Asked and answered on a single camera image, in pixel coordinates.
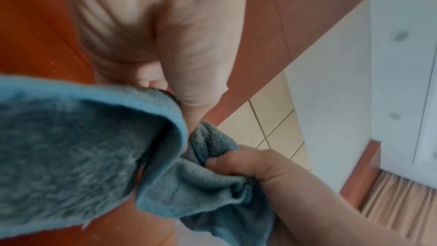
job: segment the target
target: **fluffy fabric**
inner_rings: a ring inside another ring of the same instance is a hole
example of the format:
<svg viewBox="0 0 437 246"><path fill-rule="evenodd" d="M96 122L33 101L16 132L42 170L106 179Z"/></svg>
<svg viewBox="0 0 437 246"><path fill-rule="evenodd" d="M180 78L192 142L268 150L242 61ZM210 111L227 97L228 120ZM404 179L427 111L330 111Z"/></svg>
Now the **fluffy fabric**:
<svg viewBox="0 0 437 246"><path fill-rule="evenodd" d="M85 224L136 192L137 208L181 218L231 246L262 246L274 214L258 182L203 167L238 147L209 123L192 134L153 89L0 78L0 238Z"/></svg>

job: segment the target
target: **tiled floor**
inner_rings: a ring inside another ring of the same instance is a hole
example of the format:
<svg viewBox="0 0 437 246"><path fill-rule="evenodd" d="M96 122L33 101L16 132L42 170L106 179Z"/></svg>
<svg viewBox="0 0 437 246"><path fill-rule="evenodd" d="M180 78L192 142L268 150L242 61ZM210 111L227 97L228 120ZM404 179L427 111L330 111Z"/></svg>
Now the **tiled floor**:
<svg viewBox="0 0 437 246"><path fill-rule="evenodd" d="M284 73L280 73L218 127L238 144L273 149L307 170L306 152Z"/></svg>

